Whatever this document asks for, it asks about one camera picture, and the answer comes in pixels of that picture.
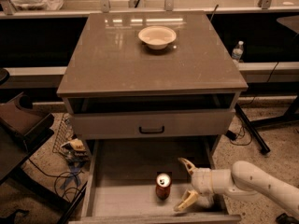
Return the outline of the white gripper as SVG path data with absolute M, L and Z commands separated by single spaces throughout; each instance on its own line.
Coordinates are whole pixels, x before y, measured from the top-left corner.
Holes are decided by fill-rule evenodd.
M 181 212 L 196 203 L 199 194 L 209 195 L 214 193 L 212 171 L 209 168 L 196 168 L 191 161 L 185 158 L 178 158 L 178 161 L 185 166 L 188 174 L 192 176 L 192 186 L 195 190 L 187 189 L 184 192 L 181 200 L 174 207 L 175 212 Z

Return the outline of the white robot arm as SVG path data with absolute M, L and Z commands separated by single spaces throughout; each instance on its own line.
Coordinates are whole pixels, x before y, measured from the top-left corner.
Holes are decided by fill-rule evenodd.
M 299 188 L 285 183 L 256 165 L 237 161 L 231 169 L 197 168 L 184 158 L 178 159 L 191 177 L 192 189 L 186 190 L 174 207 L 183 211 L 197 202 L 200 196 L 225 195 L 238 201 L 253 202 L 260 194 L 299 217 Z

